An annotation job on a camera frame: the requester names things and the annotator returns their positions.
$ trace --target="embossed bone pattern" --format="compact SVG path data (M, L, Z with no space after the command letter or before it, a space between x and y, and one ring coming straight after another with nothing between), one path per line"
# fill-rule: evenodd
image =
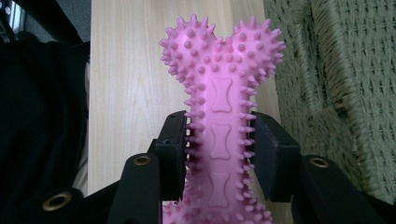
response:
M270 21L240 22L223 40L213 34L215 24L207 17L198 21L177 19L177 28L167 28L162 60L169 73L191 96L187 137L189 146L183 201L163 207L163 223L272 223L271 212L257 202L248 184L248 162L254 153L249 109L256 106L249 97L254 88L275 74L282 62L285 44L277 41L281 32L269 29Z

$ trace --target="screw hole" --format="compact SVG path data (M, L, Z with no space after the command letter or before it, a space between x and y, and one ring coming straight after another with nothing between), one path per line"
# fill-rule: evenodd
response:
M44 201L42 208L44 211L48 212L55 211L63 208L71 200L72 195L69 192L62 192L49 197L46 201Z
M329 167L329 163L321 158L312 158L310 162L320 168Z
M141 156L134 159L134 164L136 165L146 165L151 162L151 158L148 156Z

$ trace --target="rubber bone toy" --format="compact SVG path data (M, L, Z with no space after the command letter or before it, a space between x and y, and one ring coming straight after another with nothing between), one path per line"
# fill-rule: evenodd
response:
M249 97L275 73L285 48L276 40L281 32L269 26L269 20L259 24L252 17L225 41L215 37L207 17L178 18L176 29L166 29L162 60L191 96L185 102L191 135L183 201L163 207L164 224L272 223L271 212L248 188L254 153L247 150L253 144L248 133L254 132L248 124L255 119L249 109L256 106Z

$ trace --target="black plastic part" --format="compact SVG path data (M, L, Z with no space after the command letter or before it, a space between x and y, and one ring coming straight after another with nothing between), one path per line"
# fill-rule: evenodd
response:
M86 197L78 209L74 223L105 224L118 186L119 181Z
M302 187L315 211L318 223L385 223L334 162L319 156L304 156L299 171ZM296 197L298 195L294 195L294 200L298 202L300 199ZM301 204L293 207L303 210ZM293 216L294 219L300 217L298 214ZM297 220L296 223L312 222Z
M309 197L306 194L300 179L298 179L293 193L291 213L294 224L319 223L317 214L309 201Z
M182 199L186 177L186 111L178 111L166 118L157 139L155 154L160 160L162 200Z
M107 223L162 223L162 212L158 158L151 153L132 156L125 163Z
M256 131L250 134L255 141L250 150L255 156L250 161L255 165L264 197L276 203L289 203L301 159L300 146L275 119L259 112L252 114L256 119L250 126Z
M363 193L364 198L388 224L396 223L396 206Z

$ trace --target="pink dog toy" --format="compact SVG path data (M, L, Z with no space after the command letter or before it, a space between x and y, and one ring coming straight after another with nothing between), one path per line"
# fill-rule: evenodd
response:
M178 18L176 29L166 29L161 60L191 95L185 102L191 107L186 113L191 135L184 199L163 207L163 223L272 223L271 212L248 188L254 167L248 158L254 153L247 150L254 143L248 139L254 132L249 121L255 119L249 109L256 106L249 96L275 73L285 48L276 40L280 30L269 26L269 20L258 24L252 17L225 41L215 37L207 17Z

